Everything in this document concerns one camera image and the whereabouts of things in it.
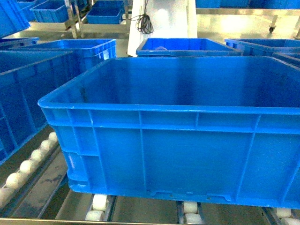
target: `white roller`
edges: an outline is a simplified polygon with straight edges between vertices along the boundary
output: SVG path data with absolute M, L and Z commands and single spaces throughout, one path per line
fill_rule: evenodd
M 41 143 L 40 149 L 45 150 L 46 152 L 48 152 L 49 150 L 51 150 L 53 148 L 53 146 L 54 146 L 53 142 L 51 142 L 49 140 L 44 140 Z
M 104 219 L 104 212 L 98 210 L 89 211 L 85 217 L 85 220 L 89 220 L 89 221 L 103 221 L 103 219 Z
M 282 218 L 280 219 L 282 225 L 300 225 L 300 220 L 293 218 Z
M 197 213 L 197 203 L 183 202 L 183 213 Z
M 107 203 L 107 195 L 96 194 L 93 198 L 93 210 L 105 211 Z
M 15 190 L 11 188 L 0 188 L 0 209 L 3 208 L 6 203 L 10 200 L 11 195 Z
M 20 165 L 20 171 L 25 174 L 33 173 L 38 167 L 38 163 L 34 160 L 25 160 Z
M 56 133 L 55 132 L 51 132 L 49 134 L 48 140 L 51 141 L 51 142 L 56 143 L 58 141 Z
M 39 163 L 46 156 L 46 154 L 47 154 L 47 152 L 45 150 L 35 149 L 32 152 L 30 159 L 32 159 L 32 160 L 36 161 L 37 163 Z
M 199 214 L 187 213 L 184 215 L 185 224 L 205 224 Z
M 6 186 L 12 189 L 19 189 L 23 186 L 27 178 L 27 174 L 23 172 L 15 172 L 8 176 L 6 179 Z
M 289 218 L 292 214 L 291 209 L 274 208 L 274 211 L 279 218 Z

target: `blue plastic crate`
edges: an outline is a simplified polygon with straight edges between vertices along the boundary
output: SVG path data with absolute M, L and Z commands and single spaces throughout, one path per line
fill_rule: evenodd
M 36 45 L 38 43 L 38 37 L 29 38 L 3 38 L 0 39 L 0 49 L 17 48 L 21 46 Z
M 0 38 L 29 27 L 25 15 L 15 0 L 0 0 Z
M 148 38 L 136 50 L 138 56 L 231 56 L 241 51 L 206 38 Z
M 247 8 L 249 0 L 221 0 L 222 8 Z
M 290 39 L 225 39 L 228 46 L 244 55 L 272 56 L 273 53 L 300 52 L 300 41 Z
M 98 0 L 93 5 L 93 8 L 118 8 L 125 13 L 125 2 L 122 0 Z
M 19 49 L 32 50 L 71 50 L 76 55 L 76 66 L 83 73 L 98 63 L 116 57 L 115 39 L 84 39 L 58 40 L 39 45 L 22 47 Z
M 31 9 L 37 22 L 63 23 L 68 20 L 67 7 L 64 1 L 49 0 Z
M 72 52 L 0 51 L 0 165 L 47 124 L 38 100 L 79 74 Z
M 123 10 L 120 8 L 92 8 L 87 14 L 88 23 L 92 24 L 120 24 Z
M 221 0 L 196 0 L 196 8 L 220 8 Z
M 300 67 L 300 52 L 299 53 L 273 53 L 273 57 L 285 61 L 294 66 Z
M 28 21 L 35 20 L 33 12 L 30 11 L 35 6 L 34 2 L 18 2 L 18 5 Z
M 76 192 L 300 209 L 300 68 L 102 62 L 39 100 Z
M 274 9 L 299 9 L 299 0 L 266 0 L 264 2 L 264 8 Z

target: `white machine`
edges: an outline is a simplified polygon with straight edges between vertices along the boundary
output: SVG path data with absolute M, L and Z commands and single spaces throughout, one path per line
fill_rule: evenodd
M 132 18 L 144 13 L 145 0 L 134 0 Z M 136 29 L 136 21 L 130 24 L 128 55 L 136 57 L 136 49 L 146 38 L 197 38 L 195 0 L 149 0 L 147 15 L 153 25 L 153 33 L 142 34 Z

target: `stack of blue crates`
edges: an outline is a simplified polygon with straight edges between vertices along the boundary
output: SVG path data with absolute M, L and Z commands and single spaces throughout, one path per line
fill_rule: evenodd
M 48 0 L 31 11 L 40 23 L 63 23 L 68 20 L 68 11 L 63 0 Z
M 124 13 L 123 0 L 99 0 L 87 14 L 87 20 L 93 24 L 120 24 Z

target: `blue bin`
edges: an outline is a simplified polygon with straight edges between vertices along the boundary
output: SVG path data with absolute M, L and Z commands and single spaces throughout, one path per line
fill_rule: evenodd
M 120 24 L 123 9 L 120 8 L 95 8 L 87 14 L 88 23 L 92 24 Z
M 241 51 L 206 38 L 148 38 L 136 50 L 138 56 L 231 56 Z
M 58 40 L 39 45 L 18 48 L 20 50 L 71 50 L 76 55 L 76 66 L 80 72 L 92 68 L 98 63 L 116 57 L 115 39 L 85 39 L 85 40 Z
M 273 53 L 273 57 L 285 61 L 294 66 L 300 67 L 300 52 L 299 53 Z
M 41 98 L 76 192 L 300 209 L 300 68 L 106 60 Z
M 299 0 L 266 0 L 264 8 L 274 9 L 300 9 Z
M 196 0 L 196 8 L 220 8 L 221 0 Z
M 67 7 L 64 1 L 49 0 L 31 9 L 37 22 L 63 23 L 68 20 Z
M 72 52 L 0 51 L 0 165 L 47 124 L 38 100 L 77 76 Z
M 14 0 L 0 0 L 0 38 L 29 28 L 30 25 Z
M 17 48 L 21 46 L 36 45 L 38 43 L 38 37 L 29 38 L 3 38 L 0 39 L 0 49 Z
M 98 0 L 93 8 L 122 8 L 124 9 L 123 0 Z
M 18 5 L 28 21 L 35 20 L 33 12 L 30 11 L 35 6 L 34 2 L 18 2 Z
M 247 8 L 249 0 L 221 0 L 222 8 Z
M 300 41 L 290 39 L 225 39 L 228 46 L 244 55 L 272 56 L 273 53 L 300 52 Z

